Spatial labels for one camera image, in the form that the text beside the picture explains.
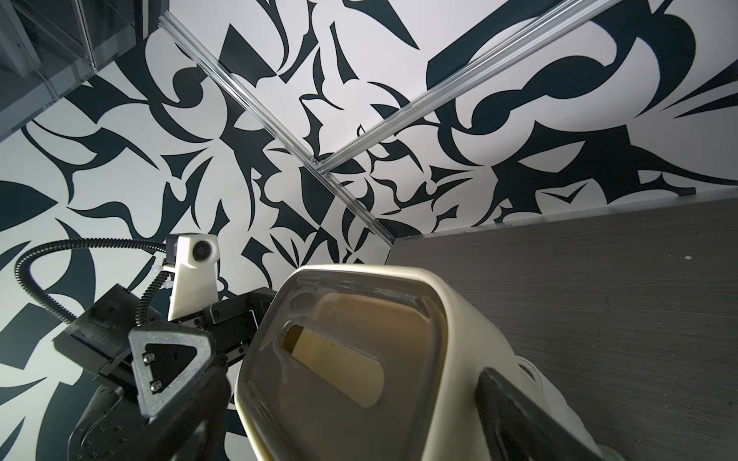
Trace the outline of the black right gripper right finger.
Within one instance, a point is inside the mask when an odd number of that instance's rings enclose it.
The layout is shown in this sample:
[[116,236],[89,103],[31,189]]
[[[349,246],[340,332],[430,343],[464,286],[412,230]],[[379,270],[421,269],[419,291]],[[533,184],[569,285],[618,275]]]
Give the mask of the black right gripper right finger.
[[502,374],[485,368],[475,403],[493,460],[599,460]]

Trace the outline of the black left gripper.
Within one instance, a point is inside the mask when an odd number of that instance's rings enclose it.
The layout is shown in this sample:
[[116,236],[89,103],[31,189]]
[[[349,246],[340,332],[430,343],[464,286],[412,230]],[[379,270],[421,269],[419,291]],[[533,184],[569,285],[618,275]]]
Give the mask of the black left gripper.
[[259,288],[173,322],[150,308],[150,322],[137,327],[140,299],[117,284],[53,344],[105,386],[138,389],[140,412],[152,418],[194,383],[215,355],[221,365],[241,361],[276,294]]

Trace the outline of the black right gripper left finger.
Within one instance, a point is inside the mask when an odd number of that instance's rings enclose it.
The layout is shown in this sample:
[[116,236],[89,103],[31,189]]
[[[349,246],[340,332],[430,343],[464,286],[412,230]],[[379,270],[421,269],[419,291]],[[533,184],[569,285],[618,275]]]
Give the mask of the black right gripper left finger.
[[106,414],[106,460],[211,460],[222,445],[231,386],[217,362],[157,416],[145,418],[138,389]]

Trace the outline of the cream box dark clear lid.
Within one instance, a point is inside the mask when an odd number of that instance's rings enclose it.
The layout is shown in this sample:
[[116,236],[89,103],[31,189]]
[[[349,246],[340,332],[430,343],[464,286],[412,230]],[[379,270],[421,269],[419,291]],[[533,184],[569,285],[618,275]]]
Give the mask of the cream box dark clear lid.
[[236,408],[261,460],[493,460],[475,403],[485,368],[602,458],[503,332],[417,268],[295,271],[243,359]]

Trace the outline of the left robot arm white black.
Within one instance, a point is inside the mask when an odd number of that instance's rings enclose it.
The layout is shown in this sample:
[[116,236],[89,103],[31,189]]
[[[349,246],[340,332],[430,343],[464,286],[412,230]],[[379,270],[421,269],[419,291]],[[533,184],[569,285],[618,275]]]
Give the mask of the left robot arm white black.
[[69,437],[70,460],[213,460],[232,419],[227,373],[276,293],[259,288],[168,322],[117,284],[54,340],[99,383]]

